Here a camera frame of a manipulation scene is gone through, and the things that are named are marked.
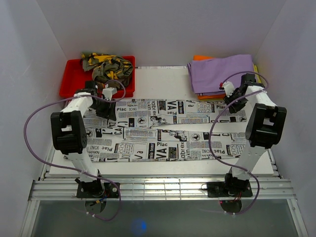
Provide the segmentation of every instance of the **camouflage fabric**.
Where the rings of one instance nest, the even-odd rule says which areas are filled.
[[[93,69],[92,79],[101,88],[105,88],[108,80],[119,80],[125,87],[132,77],[133,65],[131,62],[115,55],[82,53],[82,68],[89,71]],[[110,87],[121,89],[121,85],[115,82]]]

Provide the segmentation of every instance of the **purple cloth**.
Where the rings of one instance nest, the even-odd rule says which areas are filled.
[[[188,64],[188,72],[195,94],[223,93],[223,91],[219,89],[220,83],[230,75],[241,71],[253,72],[251,55],[240,54],[228,58],[192,61]],[[229,81],[231,81],[235,87],[239,87],[241,76],[242,74],[233,76]]]

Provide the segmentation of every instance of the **gray wall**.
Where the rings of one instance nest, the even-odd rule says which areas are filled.
[[[287,0],[256,61],[271,82],[269,96],[288,114],[277,166],[290,178],[310,236],[316,236],[316,2]]]
[[[194,54],[255,55],[285,0],[37,0],[67,59],[132,54],[138,66]]]
[[[0,22],[0,236],[14,237],[41,168],[24,144],[24,121],[58,99],[66,58],[35,0],[1,0]],[[31,145],[43,158],[51,140],[49,114],[56,109],[30,124]]]

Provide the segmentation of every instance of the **red plastic bin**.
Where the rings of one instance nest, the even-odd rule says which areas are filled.
[[[133,97],[135,91],[135,57],[134,56],[123,56],[122,58],[130,61],[134,67],[132,72],[132,78],[129,85],[126,87],[125,97]],[[61,82],[59,95],[64,98],[72,97],[76,90],[84,88],[84,82],[87,80],[92,80],[92,71],[85,72],[82,69],[80,59],[68,60],[63,80]],[[121,98],[123,96],[123,90],[118,90],[118,92],[113,95],[113,98]]]

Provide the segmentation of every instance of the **purple cable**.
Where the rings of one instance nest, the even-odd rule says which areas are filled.
[[[227,77],[227,78],[223,81],[223,83],[226,82],[229,78],[231,78],[231,77],[233,77],[233,76],[235,76],[235,75],[238,75],[238,74],[242,74],[242,73],[251,73],[251,74],[256,74],[256,75],[260,76],[260,77],[266,82],[267,86],[264,87],[264,88],[262,88],[262,90],[255,91],[255,92],[252,92],[252,93],[247,94],[247,95],[243,95],[243,96],[237,98],[235,101],[232,101],[230,104],[228,104],[228,105],[221,111],[221,113],[219,113],[219,115],[216,117],[214,123],[212,124],[211,130],[210,130],[209,136],[208,136],[209,149],[210,149],[210,151],[211,151],[213,157],[214,157],[217,161],[221,162],[222,164],[225,164],[225,165],[228,165],[228,166],[231,166],[231,167],[234,167],[234,168],[238,168],[238,169],[242,169],[242,170],[246,171],[246,172],[247,172],[251,177],[253,177],[253,178],[256,180],[256,182],[257,182],[258,190],[257,190],[257,193],[256,193],[254,199],[252,200],[251,204],[250,204],[247,208],[245,208],[243,211],[241,211],[241,212],[238,212],[238,213],[227,212],[228,214],[231,214],[231,215],[243,214],[243,213],[245,213],[246,211],[248,211],[248,210],[253,206],[253,204],[256,202],[256,200],[257,200],[257,198],[258,198],[258,195],[259,195],[259,192],[260,192],[260,184],[259,184],[258,178],[257,178],[255,175],[253,175],[251,172],[249,172],[247,169],[245,169],[244,167],[241,167],[241,166],[238,166],[238,165],[235,165],[235,164],[226,163],[226,162],[222,161],[221,159],[219,159],[219,158],[215,155],[215,153],[213,152],[213,149],[212,149],[212,147],[211,147],[211,136],[212,136],[212,132],[213,132],[213,130],[214,130],[215,124],[218,122],[219,117],[220,117],[232,104],[234,104],[234,103],[235,103],[236,101],[238,101],[238,100],[241,100],[241,99],[246,98],[246,97],[251,96],[251,95],[258,94],[258,93],[260,93],[260,92],[262,92],[262,91],[265,91],[265,90],[267,90],[267,89],[269,88],[269,82],[267,81],[267,79],[266,79],[264,76],[262,76],[262,75],[259,74],[259,73],[255,73],[255,72],[251,72],[251,71],[244,71],[244,72],[238,72],[238,73],[232,74],[232,75],[230,75],[229,77]],[[222,212],[220,212],[220,211],[211,211],[211,210],[203,210],[203,209],[201,209],[201,210],[202,210],[202,211],[206,211],[206,212],[222,213]]]
[[[27,137],[27,134],[26,134],[26,130],[27,130],[27,127],[28,127],[28,124],[29,124],[31,118],[32,118],[35,114],[37,114],[39,111],[41,111],[41,110],[43,110],[43,109],[45,109],[45,108],[47,108],[47,107],[49,107],[49,106],[52,106],[52,105],[56,105],[56,104],[59,104],[59,103],[62,103],[62,102],[66,102],[66,101],[70,101],[70,100],[73,100],[73,99],[76,99],[76,98],[80,98],[80,97],[92,97],[92,98],[94,98],[94,99],[97,99],[97,100],[100,100],[100,101],[105,101],[105,102],[107,102],[107,103],[115,103],[115,102],[117,102],[117,101],[120,101],[121,99],[123,99],[123,98],[125,97],[125,95],[126,95],[126,89],[125,89],[124,85],[123,85],[120,81],[116,80],[116,82],[118,82],[118,83],[122,86],[122,88],[123,88],[123,90],[124,90],[123,96],[122,96],[121,98],[119,98],[118,100],[108,101],[108,100],[104,100],[104,99],[102,99],[102,98],[100,98],[100,97],[97,97],[97,96],[94,96],[94,95],[80,95],[80,96],[74,96],[74,97],[71,97],[71,98],[63,99],[63,100],[60,100],[60,101],[57,101],[57,102],[52,102],[52,103],[49,103],[49,104],[47,104],[47,105],[44,105],[44,106],[38,108],[38,109],[35,110],[33,113],[31,113],[31,115],[26,119],[25,124],[24,124],[24,128],[23,128],[23,135],[24,135],[25,144],[26,144],[27,148],[29,149],[30,153],[31,153],[37,160],[39,160],[40,162],[42,162],[42,163],[44,163],[44,164],[47,164],[47,165],[50,165],[50,166],[54,166],[54,167],[57,167],[57,168],[61,168],[61,169],[75,170],[75,171],[77,171],[77,172],[79,172],[79,173],[83,173],[83,174],[85,174],[85,175],[87,175],[87,176],[89,176],[89,177],[107,181],[107,182],[113,184],[114,187],[117,188],[117,190],[118,190],[118,197],[119,197],[119,205],[118,205],[118,209],[117,209],[116,213],[113,215],[113,217],[111,217],[111,218],[109,218],[109,219],[106,219],[106,218],[103,218],[103,217],[101,217],[101,216],[98,216],[98,215],[94,215],[94,214],[89,213],[89,214],[91,214],[91,215],[94,215],[94,217],[96,217],[96,218],[98,218],[98,219],[101,219],[101,220],[103,220],[103,221],[111,221],[111,220],[113,220],[113,219],[118,215],[118,213],[119,213],[119,211],[120,211],[120,207],[121,207],[121,194],[120,194],[119,187],[116,185],[116,183],[114,183],[112,180],[109,180],[109,179],[106,179],[106,178],[102,178],[102,177],[98,177],[98,176],[89,174],[89,173],[87,173],[87,172],[85,172],[85,171],[83,171],[83,170],[77,169],[77,168],[72,168],[72,167],[63,166],[63,165],[52,164],[52,163],[49,163],[49,162],[47,162],[47,161],[41,159],[41,158],[33,151],[33,149],[31,148],[30,143],[29,143],[29,140],[28,140],[28,137]]]

